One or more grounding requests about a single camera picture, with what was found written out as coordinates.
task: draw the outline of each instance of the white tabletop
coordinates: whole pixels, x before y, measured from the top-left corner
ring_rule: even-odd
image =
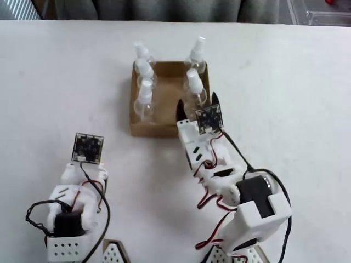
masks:
[[[1,262],[45,261],[43,234],[25,213],[59,182],[77,131],[105,136],[106,237],[122,240],[132,262],[200,261],[206,251],[194,245],[223,212],[196,209],[204,190],[177,139],[133,138],[128,127],[132,43],[183,60],[198,35],[225,129],[289,191],[284,262],[349,261],[351,28],[1,21]],[[45,221],[47,208],[34,213]],[[262,245],[272,262],[285,229]]]

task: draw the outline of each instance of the white 3d-printed part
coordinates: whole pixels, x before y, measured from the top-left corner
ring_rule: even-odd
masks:
[[[265,259],[261,259],[255,248],[243,251],[242,256],[247,257],[247,263],[269,263]],[[227,256],[220,248],[214,247],[206,260],[206,263],[245,263],[245,258],[235,258],[235,256]]]
[[[48,237],[47,249],[49,262],[81,261],[92,247],[92,236]]]
[[[116,244],[109,244],[103,255],[103,263],[125,263]]]

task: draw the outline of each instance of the bottle cap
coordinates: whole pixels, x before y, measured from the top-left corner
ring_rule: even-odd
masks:
[[[203,84],[200,80],[199,74],[197,70],[191,69],[186,72],[186,76],[188,77],[189,88],[192,93],[200,94],[203,90]]]
[[[153,77],[154,70],[152,69],[150,64],[144,58],[137,59],[137,67],[138,67],[139,73],[142,77],[144,77],[144,78],[152,78]]]
[[[146,46],[142,42],[135,42],[134,43],[135,52],[137,53],[137,57],[148,59],[150,57],[150,52]]]
[[[141,104],[151,104],[152,101],[152,80],[143,79],[138,95]]]
[[[198,37],[193,49],[190,52],[191,60],[200,61],[203,60],[203,54],[205,52],[205,37]]]

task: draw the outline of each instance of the cable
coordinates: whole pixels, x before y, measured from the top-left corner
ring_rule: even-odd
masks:
[[[218,136],[218,137],[216,137],[216,138],[212,138],[211,140],[210,140],[210,146],[211,146],[211,148],[212,148],[212,153],[213,153],[213,156],[214,156],[214,164],[212,165],[212,168],[215,168],[216,166],[217,166],[217,163],[218,163],[218,158],[217,158],[217,155],[216,155],[216,152],[215,152],[215,150],[214,150],[214,148],[213,148],[213,146],[212,146],[212,142],[214,141],[214,140],[217,140],[217,139],[219,139],[219,138],[221,138],[223,136],[223,133],[220,133],[220,136]]]
[[[44,234],[48,237],[51,237],[53,235],[53,233],[50,233],[49,230],[46,227],[44,227],[44,225],[42,223],[35,223],[34,221],[32,221],[30,219],[30,215],[31,215],[34,207],[41,205],[41,204],[53,204],[53,203],[60,204],[61,210],[63,213],[72,212],[72,207],[69,204],[67,204],[61,200],[45,200],[45,201],[40,201],[40,202],[32,204],[32,206],[28,208],[27,214],[26,214],[26,221],[29,224],[31,224],[32,226],[34,226],[35,228],[42,230],[44,232]]]
[[[217,224],[216,227],[214,228],[212,234],[210,235],[210,237],[209,237],[207,240],[202,241],[202,242],[200,242],[200,243],[198,243],[198,244],[195,245],[195,249],[196,249],[196,250],[202,249],[202,248],[204,248],[205,246],[207,246],[208,244],[210,244],[210,243],[212,242],[212,239],[213,239],[214,236],[216,235],[216,233],[217,233],[217,231],[218,231],[220,225],[223,223],[224,219],[225,219],[229,214],[230,214],[230,213],[226,213],[226,214],[222,217],[222,219],[218,222],[218,224]]]
[[[204,208],[204,206],[209,202],[209,201],[211,201],[212,199],[214,199],[214,198],[216,198],[216,194],[214,193],[213,195],[210,195],[206,200],[204,200],[203,202],[202,202],[202,200],[197,204],[197,208],[198,209],[202,209],[202,208]]]
[[[239,148],[237,147],[237,145],[235,144],[235,142],[232,140],[232,138],[229,136],[228,133],[226,133],[222,128],[219,128],[219,130],[223,133],[223,135],[226,137],[226,139],[230,142],[230,144],[234,147],[234,149],[236,149],[236,151],[238,152],[238,154],[240,155],[240,157],[244,160],[244,162],[247,165],[247,170],[252,170],[253,167],[251,166],[251,164],[248,162],[248,160],[246,160],[246,158],[242,155],[241,151],[239,150]]]
[[[252,171],[250,171],[252,173],[257,173],[257,172],[263,172],[263,173],[267,173],[269,174],[271,177],[273,177],[273,179],[278,183],[278,185],[280,186],[281,190],[283,191],[283,194],[285,195],[289,205],[291,206],[290,203],[290,198],[289,198],[289,194],[287,193],[284,184],[282,183],[282,181],[280,181],[280,179],[278,178],[278,176],[275,175],[275,173],[273,173],[270,170],[264,169],[264,168],[260,168],[260,169],[253,169]],[[284,255],[285,255],[285,250],[286,250],[286,245],[287,245],[287,241],[291,232],[291,225],[292,225],[292,218],[291,216],[288,218],[287,220],[287,228],[286,228],[286,232],[285,232],[285,236],[284,236],[284,241],[283,241],[283,245],[281,248],[281,254],[280,254],[280,258],[278,263],[282,263],[283,259],[284,259]]]
[[[222,199],[223,199],[223,196],[220,195],[216,200],[216,204],[219,208],[222,208],[223,210],[225,210],[227,212],[237,211],[237,207],[232,209],[232,208],[228,208],[228,207],[224,206],[223,204],[220,204],[219,201],[221,201]]]
[[[96,242],[95,246],[92,248],[92,250],[90,250],[90,252],[88,253],[88,255],[85,257],[85,259],[83,259],[83,261],[81,263],[86,263],[91,256],[94,254],[94,252],[96,251],[96,249],[98,248],[98,246],[100,245],[100,243],[102,242],[102,240],[104,239],[107,229],[109,228],[109,224],[110,224],[110,219],[111,219],[111,210],[110,210],[110,206],[108,201],[105,198],[105,195],[100,191],[99,187],[96,185],[96,183],[89,177],[89,175],[86,173],[86,171],[84,170],[83,166],[82,166],[83,162],[80,162],[80,167],[82,169],[82,171],[84,172],[85,177],[88,179],[88,181],[92,184],[92,186],[94,186],[94,188],[97,190],[97,192],[100,194],[101,198],[103,199],[106,208],[107,208],[107,220],[106,220],[106,225],[105,228],[100,236],[100,238],[98,239],[98,241]]]
[[[99,182],[99,181],[96,181],[96,180],[92,180],[94,183],[96,183],[96,184],[99,184],[100,186],[101,186],[101,192],[103,192],[104,191],[104,195],[106,194],[106,191],[104,190],[104,187],[103,187],[103,184],[101,183],[101,182]],[[89,181],[85,181],[85,182],[83,182],[82,183],[82,186],[84,186],[86,183],[88,183]],[[102,203],[102,201],[103,201],[103,199],[102,198],[100,198],[100,201],[99,201],[99,204],[98,204],[98,208],[99,208],[99,211],[101,211],[101,203]]]

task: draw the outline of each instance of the cardboard box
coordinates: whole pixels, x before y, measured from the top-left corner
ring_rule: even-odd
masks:
[[[154,89],[155,124],[138,122],[134,112],[134,102],[138,97],[137,73],[133,67],[131,81],[131,101],[129,104],[129,125],[132,136],[136,137],[178,137],[176,125],[176,108],[179,99],[184,96],[183,81],[186,76],[186,67],[183,61],[158,61],[154,71],[158,77],[158,86]],[[208,67],[202,76],[203,87],[207,92],[207,103],[210,101],[210,84],[208,80]]]

